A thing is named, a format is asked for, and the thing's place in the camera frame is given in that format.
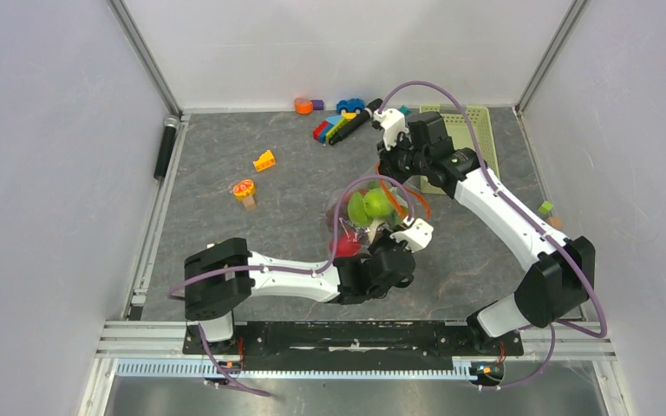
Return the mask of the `red apple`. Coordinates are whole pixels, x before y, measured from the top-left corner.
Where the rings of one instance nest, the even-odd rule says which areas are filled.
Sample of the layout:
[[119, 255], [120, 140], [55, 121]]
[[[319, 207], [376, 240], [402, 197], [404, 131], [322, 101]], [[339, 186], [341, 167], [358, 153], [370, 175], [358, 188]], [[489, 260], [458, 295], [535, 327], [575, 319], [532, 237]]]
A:
[[341, 235], [336, 241], [331, 240], [329, 243], [329, 250], [334, 257], [353, 257], [361, 248], [362, 244], [356, 234]]

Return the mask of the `green apple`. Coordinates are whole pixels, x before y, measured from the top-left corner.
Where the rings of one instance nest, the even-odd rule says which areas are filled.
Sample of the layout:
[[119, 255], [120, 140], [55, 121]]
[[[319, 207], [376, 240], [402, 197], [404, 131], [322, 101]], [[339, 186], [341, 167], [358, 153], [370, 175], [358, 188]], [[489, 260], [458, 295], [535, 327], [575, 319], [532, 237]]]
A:
[[364, 210], [369, 217], [385, 218], [395, 210], [382, 188], [371, 189], [363, 197]]

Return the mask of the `clear zip bag orange zipper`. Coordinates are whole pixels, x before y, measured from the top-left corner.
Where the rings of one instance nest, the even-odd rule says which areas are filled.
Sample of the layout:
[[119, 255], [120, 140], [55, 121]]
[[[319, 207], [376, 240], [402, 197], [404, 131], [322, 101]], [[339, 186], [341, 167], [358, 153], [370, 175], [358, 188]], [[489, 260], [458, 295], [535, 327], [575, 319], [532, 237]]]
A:
[[366, 175], [355, 185], [332, 192], [324, 210], [330, 232], [329, 255], [353, 257], [379, 237], [391, 236], [417, 252], [433, 239], [427, 200], [408, 183], [400, 186]]

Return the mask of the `light green fruit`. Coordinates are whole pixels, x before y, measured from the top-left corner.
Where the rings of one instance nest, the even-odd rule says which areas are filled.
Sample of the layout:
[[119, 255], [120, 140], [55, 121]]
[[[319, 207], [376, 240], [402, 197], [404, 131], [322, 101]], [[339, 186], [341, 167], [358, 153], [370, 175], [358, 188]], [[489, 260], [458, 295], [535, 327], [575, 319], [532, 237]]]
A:
[[349, 221], [355, 227], [368, 227], [372, 219], [364, 210], [364, 197], [360, 192], [352, 192], [347, 204], [347, 215]]

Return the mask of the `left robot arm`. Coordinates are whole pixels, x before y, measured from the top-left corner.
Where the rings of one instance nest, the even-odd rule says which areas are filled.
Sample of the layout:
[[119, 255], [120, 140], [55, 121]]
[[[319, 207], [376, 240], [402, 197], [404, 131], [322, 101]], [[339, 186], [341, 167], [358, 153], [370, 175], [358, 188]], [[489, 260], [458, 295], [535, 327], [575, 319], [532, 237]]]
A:
[[199, 322], [206, 344], [223, 354], [238, 341], [233, 310], [249, 298], [360, 304], [381, 299], [393, 288], [408, 287], [414, 272], [413, 253], [392, 239], [327, 264], [268, 257], [249, 250], [245, 239], [233, 237], [187, 257], [185, 281], [168, 295], [184, 303], [186, 320]]

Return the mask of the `green plastic basket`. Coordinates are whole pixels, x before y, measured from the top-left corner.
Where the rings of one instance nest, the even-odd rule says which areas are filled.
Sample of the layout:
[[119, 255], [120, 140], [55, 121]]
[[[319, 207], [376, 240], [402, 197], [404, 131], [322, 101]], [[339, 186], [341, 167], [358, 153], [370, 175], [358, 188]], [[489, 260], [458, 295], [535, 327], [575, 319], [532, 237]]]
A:
[[[492, 123], [489, 110], [483, 106], [466, 106], [467, 117], [471, 121], [476, 140], [483, 159], [497, 179], [500, 178], [498, 158], [493, 140]], [[467, 127], [462, 114], [452, 104], [424, 104], [420, 106], [420, 112], [439, 113], [451, 137], [455, 149], [468, 147], [473, 149], [473, 141], [470, 130]]]

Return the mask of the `black microphone on table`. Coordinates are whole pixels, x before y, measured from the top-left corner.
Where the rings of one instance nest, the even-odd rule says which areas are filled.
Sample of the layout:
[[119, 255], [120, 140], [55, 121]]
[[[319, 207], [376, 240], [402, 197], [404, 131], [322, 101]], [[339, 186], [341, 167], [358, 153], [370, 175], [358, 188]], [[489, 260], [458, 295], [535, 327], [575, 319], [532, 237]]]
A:
[[381, 106], [383, 100], [381, 98], [374, 99], [369, 104], [366, 105], [365, 109], [356, 114], [356, 117], [349, 121], [345, 126], [343, 126], [337, 133], [335, 133], [331, 140], [330, 145], [334, 146], [335, 144], [343, 141], [348, 136], [350, 136], [355, 130], [367, 122], [373, 115], [374, 111]]

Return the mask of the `blue toy car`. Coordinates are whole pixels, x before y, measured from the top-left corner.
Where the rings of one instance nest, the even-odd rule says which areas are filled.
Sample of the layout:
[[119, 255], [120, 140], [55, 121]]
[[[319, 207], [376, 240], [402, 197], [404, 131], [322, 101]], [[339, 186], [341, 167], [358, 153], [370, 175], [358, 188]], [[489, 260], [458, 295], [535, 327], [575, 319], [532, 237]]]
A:
[[336, 112], [338, 114], [359, 114], [365, 109], [365, 107], [366, 104], [360, 98], [343, 99], [336, 104]]

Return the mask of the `purple block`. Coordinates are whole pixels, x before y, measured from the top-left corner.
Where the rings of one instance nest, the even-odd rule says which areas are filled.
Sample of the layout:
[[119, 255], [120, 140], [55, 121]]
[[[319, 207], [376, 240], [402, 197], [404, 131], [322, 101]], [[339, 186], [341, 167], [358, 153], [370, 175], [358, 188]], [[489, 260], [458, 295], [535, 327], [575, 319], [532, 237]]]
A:
[[323, 100], [313, 99], [311, 103], [314, 111], [323, 111], [325, 109], [325, 103]]

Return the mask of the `orange toy brick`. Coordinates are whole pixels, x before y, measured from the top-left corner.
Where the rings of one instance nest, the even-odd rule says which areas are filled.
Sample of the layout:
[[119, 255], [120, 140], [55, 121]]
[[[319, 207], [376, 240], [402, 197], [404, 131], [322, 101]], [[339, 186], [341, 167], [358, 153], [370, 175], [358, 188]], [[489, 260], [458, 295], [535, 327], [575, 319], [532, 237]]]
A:
[[257, 159], [255, 159], [252, 164], [256, 172], [262, 172], [276, 165], [277, 160], [272, 150], [267, 149]]

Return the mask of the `green cube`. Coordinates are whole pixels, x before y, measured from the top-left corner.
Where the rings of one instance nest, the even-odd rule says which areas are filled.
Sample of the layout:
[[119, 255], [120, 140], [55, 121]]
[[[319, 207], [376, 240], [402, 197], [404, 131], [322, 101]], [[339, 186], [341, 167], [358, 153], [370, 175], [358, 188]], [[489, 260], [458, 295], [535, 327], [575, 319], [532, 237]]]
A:
[[539, 213], [548, 215], [552, 211], [553, 207], [553, 203], [546, 200], [539, 206]]

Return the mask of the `wooden cube left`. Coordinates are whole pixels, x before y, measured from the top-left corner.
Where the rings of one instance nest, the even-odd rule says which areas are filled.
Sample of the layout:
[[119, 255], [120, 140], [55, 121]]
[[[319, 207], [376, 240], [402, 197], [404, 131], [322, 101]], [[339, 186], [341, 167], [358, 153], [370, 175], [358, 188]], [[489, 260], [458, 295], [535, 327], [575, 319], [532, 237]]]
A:
[[241, 203], [246, 211], [253, 211], [257, 208], [257, 203], [253, 196], [243, 198]]

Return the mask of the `wooden cube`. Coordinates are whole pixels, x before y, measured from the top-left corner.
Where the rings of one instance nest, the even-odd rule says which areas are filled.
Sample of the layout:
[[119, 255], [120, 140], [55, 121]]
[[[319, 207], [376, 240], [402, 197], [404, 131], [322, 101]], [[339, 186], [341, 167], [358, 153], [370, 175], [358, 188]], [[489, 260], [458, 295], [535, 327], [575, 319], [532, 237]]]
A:
[[564, 221], [559, 216], [548, 217], [546, 222], [556, 231], [562, 231], [565, 228]]
[[246, 211], [253, 211], [257, 208], [257, 203], [253, 196], [243, 198], [241, 203]]

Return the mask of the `wooden cube right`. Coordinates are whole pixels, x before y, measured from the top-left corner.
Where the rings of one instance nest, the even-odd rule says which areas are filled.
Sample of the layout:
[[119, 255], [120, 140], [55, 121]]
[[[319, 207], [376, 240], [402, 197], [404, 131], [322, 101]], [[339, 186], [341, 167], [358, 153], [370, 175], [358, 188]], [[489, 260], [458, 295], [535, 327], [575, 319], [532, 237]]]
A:
[[565, 228], [564, 221], [559, 216], [548, 217], [546, 222], [556, 231], [562, 231]]

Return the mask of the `black microphone at wall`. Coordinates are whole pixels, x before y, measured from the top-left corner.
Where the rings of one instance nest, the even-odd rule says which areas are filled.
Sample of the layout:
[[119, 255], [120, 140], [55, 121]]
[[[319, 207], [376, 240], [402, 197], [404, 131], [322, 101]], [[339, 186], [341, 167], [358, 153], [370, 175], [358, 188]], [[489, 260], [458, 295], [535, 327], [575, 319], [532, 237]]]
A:
[[153, 177], [158, 181], [167, 175], [179, 126], [180, 118], [175, 115], [168, 115], [163, 121], [163, 132], [153, 171]]

